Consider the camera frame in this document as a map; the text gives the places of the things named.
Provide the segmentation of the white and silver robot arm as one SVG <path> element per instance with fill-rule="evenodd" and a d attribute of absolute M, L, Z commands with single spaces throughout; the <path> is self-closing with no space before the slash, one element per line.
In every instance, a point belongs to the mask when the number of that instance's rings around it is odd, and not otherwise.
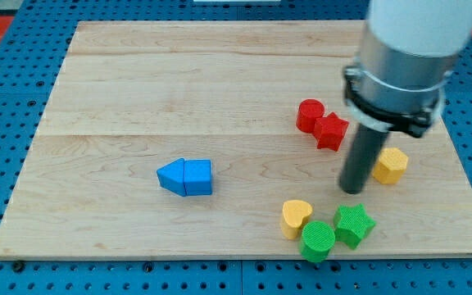
<path fill-rule="evenodd" d="M 445 84 L 471 35 L 472 0 L 371 0 L 343 70 L 352 116 L 380 133 L 422 137 L 443 112 Z"/>

